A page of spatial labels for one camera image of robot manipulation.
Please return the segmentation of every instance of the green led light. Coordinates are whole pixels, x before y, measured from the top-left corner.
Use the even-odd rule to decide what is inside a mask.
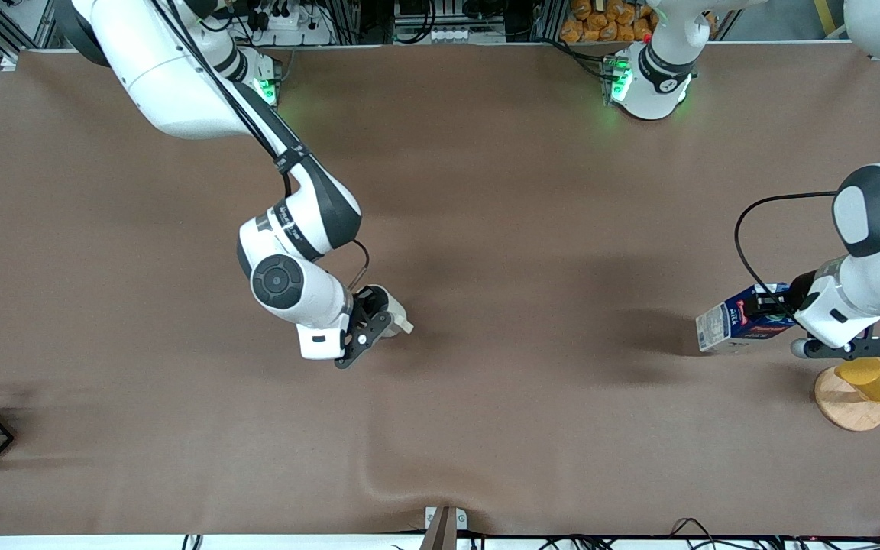
[[[256,93],[267,100],[268,103],[273,101],[273,98],[277,96],[277,88],[273,86],[273,81],[271,80],[261,80],[259,78],[254,78],[254,90]]]
[[[610,97],[614,101],[623,101],[626,97],[626,90],[633,83],[633,70],[627,69],[625,73],[613,84],[613,91]]]

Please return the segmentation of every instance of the green object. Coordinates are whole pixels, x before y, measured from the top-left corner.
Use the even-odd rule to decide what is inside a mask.
[[[277,81],[274,80],[261,80],[259,78],[254,78],[254,90],[256,93],[263,98],[268,104],[275,105],[276,101],[273,98],[277,97]]]
[[[629,63],[626,62],[625,58],[610,57],[603,60],[603,62],[606,63],[608,66],[618,67],[618,69],[626,69],[629,66]]]
[[[619,78],[613,83],[613,92],[611,97],[614,101],[622,101],[626,97],[626,90],[629,90],[629,84],[633,81],[633,70],[624,70]]]

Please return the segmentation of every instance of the round wooden board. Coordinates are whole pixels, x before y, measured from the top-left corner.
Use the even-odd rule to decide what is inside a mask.
[[[880,403],[865,401],[831,367],[817,376],[814,400],[827,420],[852,432],[867,432],[880,424]]]

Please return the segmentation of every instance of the brown cloth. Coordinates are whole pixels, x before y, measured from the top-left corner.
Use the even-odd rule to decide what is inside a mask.
[[[880,161],[880,63],[713,45],[643,122],[549,47],[298,57],[280,112],[416,330],[345,372],[301,359],[235,258],[282,194],[257,144],[162,135],[109,70],[23,53],[0,76],[0,535],[385,532],[446,503],[481,532],[880,533],[880,427],[810,403],[834,361],[793,358],[792,330],[694,356],[694,317],[750,284],[741,209]],[[829,199],[744,238],[769,280],[843,253]]]

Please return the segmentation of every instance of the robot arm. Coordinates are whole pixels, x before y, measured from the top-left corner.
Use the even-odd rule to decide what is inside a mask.
[[[848,34],[867,53],[880,57],[880,0],[845,0]],[[880,163],[859,168],[841,184],[833,203],[834,225],[848,251],[793,286],[794,317],[828,348],[853,350],[852,340],[880,320]],[[802,352],[806,341],[794,344]]]
[[[794,316],[817,340],[842,348],[880,320],[880,164],[844,180],[833,215],[848,254],[802,276],[813,282]]]
[[[684,101],[691,71],[709,39],[705,11],[740,10],[767,0],[647,0],[661,18],[647,44],[615,53],[629,64],[629,81],[611,97],[629,114],[646,121],[670,115]]]
[[[235,49],[228,36],[199,28],[200,18],[223,4],[75,0],[73,6],[80,17],[77,27],[88,31],[89,42],[98,46],[152,125],[184,139],[252,135],[280,173],[300,184],[292,195],[241,226],[238,259],[255,299],[276,317],[297,325],[304,358],[339,359],[338,366],[345,368],[382,335],[409,332],[412,325],[381,286],[367,286],[352,296],[313,263],[355,239],[362,212],[351,192],[261,98],[263,88],[248,85],[257,77],[238,67],[244,65],[241,60],[259,53],[248,56]],[[175,15],[174,21],[168,13]],[[201,60],[181,39],[186,35],[198,47]],[[223,59],[207,66],[213,62],[203,46]],[[359,341],[360,335],[365,341]]]

